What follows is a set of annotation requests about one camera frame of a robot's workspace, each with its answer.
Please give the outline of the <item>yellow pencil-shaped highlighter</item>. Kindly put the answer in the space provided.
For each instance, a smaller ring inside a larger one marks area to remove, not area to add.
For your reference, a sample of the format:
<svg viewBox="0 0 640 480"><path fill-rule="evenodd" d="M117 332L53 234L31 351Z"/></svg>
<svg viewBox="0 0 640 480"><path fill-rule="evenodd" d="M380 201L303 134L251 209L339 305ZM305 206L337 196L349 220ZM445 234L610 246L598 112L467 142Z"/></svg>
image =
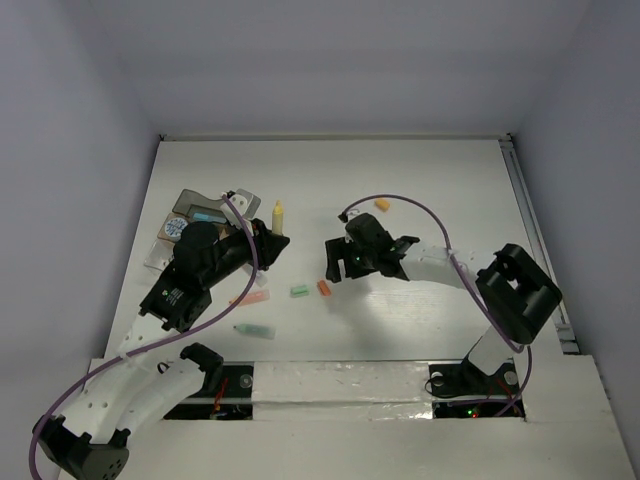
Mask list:
<svg viewBox="0 0 640 480"><path fill-rule="evenodd" d="M283 235L283 226L284 226L284 208L282 202L277 200L273 211L272 211L272 221L271 221L271 230L275 235Z"/></svg>

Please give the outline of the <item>green cap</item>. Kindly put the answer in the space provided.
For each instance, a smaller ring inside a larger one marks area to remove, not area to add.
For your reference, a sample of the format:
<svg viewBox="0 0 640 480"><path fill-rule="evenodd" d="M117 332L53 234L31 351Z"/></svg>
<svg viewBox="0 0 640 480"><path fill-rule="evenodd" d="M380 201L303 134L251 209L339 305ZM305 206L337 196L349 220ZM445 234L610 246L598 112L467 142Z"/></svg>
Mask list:
<svg viewBox="0 0 640 480"><path fill-rule="evenodd" d="M290 289L290 295L293 298L306 296L309 294L309 289L306 285L294 286Z"/></svg>

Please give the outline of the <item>orange cap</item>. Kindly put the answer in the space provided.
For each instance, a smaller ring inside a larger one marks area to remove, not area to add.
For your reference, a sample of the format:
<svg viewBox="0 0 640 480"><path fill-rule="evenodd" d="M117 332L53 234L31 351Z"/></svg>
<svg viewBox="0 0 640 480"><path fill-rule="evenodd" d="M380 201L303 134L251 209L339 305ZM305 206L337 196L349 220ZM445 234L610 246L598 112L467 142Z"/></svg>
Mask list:
<svg viewBox="0 0 640 480"><path fill-rule="evenodd" d="M317 288L319 293L323 296L323 297L329 297L332 292L331 289L329 288L328 284L326 283L325 280L320 280L317 282Z"/></svg>

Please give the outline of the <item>blue pencil-shaped highlighter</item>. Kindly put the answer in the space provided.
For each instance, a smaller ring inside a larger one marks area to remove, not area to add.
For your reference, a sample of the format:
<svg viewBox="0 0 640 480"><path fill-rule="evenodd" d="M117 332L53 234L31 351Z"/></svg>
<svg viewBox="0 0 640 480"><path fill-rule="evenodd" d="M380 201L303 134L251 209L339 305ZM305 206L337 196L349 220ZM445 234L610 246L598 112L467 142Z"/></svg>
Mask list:
<svg viewBox="0 0 640 480"><path fill-rule="evenodd" d="M211 215L211 214L201 213L201 212L194 213L192 219L194 221L202 221L202 222L217 223L217 224L224 224L226 222L226 218L224 216Z"/></svg>

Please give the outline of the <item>green pencil-shaped highlighter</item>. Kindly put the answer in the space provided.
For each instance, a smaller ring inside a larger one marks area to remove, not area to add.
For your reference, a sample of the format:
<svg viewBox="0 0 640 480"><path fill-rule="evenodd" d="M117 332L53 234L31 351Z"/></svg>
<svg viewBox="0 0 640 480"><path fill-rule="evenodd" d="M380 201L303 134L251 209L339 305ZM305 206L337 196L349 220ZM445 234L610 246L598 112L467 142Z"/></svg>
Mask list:
<svg viewBox="0 0 640 480"><path fill-rule="evenodd" d="M267 340L273 340L276 336L276 331L274 328L264 325L246 323L237 324L234 326L234 330L242 335Z"/></svg>

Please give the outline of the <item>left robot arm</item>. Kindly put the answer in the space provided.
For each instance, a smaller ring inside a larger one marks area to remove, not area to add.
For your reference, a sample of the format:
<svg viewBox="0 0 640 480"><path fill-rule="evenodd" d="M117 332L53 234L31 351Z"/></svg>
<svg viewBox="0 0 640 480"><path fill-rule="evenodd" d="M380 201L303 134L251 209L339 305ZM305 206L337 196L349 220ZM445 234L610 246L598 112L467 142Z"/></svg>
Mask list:
<svg viewBox="0 0 640 480"><path fill-rule="evenodd" d="M226 237L212 223L186 226L117 355L72 385L34 425L31 476L39 476L42 451L75 479L114 479L135 434L190 395L215 392L223 357L186 341L210 325L198 319L212 303L211 289L245 265L253 274L268 269L289 242L281 227L259 219L237 222Z"/></svg>

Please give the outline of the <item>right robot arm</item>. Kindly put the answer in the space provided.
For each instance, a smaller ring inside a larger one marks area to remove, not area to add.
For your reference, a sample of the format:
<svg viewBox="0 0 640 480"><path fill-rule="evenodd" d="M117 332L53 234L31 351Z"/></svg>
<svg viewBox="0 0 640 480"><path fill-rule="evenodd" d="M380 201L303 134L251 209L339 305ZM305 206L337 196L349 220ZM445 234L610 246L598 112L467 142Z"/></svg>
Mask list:
<svg viewBox="0 0 640 480"><path fill-rule="evenodd" d="M378 273L467 291L490 323L461 361L460 379L482 392L513 354L531 345L563 300L554 281L527 251L512 243L491 255L458 253L414 236L394 238L371 214L345 224L343 236L325 242L326 279L358 279Z"/></svg>

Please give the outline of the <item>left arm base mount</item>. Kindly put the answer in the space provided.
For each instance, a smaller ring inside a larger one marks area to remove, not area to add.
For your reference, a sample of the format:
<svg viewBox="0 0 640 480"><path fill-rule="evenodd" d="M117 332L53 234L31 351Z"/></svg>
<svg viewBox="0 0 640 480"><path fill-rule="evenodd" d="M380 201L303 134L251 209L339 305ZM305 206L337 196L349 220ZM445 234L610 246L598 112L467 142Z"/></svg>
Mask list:
<svg viewBox="0 0 640 480"><path fill-rule="evenodd" d="M250 420L253 416L253 363L225 364L215 390L198 392L183 401L205 411L210 420Z"/></svg>

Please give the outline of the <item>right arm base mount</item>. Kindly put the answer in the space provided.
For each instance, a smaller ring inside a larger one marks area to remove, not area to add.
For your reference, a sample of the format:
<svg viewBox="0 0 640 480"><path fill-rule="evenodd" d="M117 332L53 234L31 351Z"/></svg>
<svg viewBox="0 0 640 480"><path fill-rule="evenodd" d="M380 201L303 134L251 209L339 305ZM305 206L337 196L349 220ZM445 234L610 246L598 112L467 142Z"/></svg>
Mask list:
<svg viewBox="0 0 640 480"><path fill-rule="evenodd" d="M431 364L424 390L433 399L436 419L525 417L521 385L512 362L504 363L492 375L464 362Z"/></svg>

